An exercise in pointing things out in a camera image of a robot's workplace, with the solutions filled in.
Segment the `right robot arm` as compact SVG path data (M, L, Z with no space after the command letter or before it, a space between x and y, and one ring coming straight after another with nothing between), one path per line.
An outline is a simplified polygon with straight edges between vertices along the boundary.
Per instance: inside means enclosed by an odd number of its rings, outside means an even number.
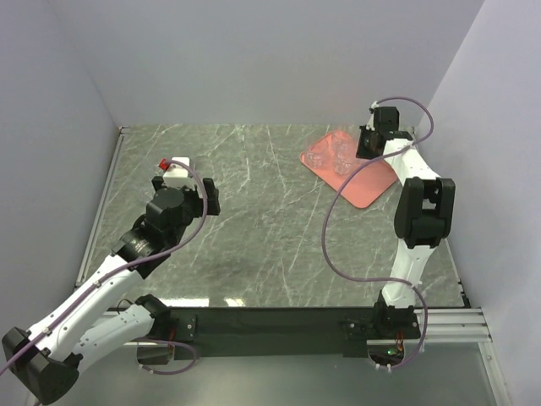
M390 280L374 305L372 327L380 337L418 337L415 289L430 256L451 231L456 184L429 167L406 130L400 130L396 107L375 102L360 127L356 157L383 160L400 181L402 192L394 217L398 238Z

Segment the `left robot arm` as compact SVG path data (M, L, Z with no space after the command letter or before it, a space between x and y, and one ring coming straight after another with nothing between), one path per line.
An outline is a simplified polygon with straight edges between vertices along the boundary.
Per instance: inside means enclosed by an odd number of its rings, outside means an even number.
M105 322L102 315L142 283L174 250L187 243L195 219L219 215L219 191L211 178L195 187L174 188L160 177L155 193L94 274L50 315L26 329L14 327L2 339L7 370L49 405L63 397L97 360L132 340L173 346L177 328L171 310L151 294L136 299Z

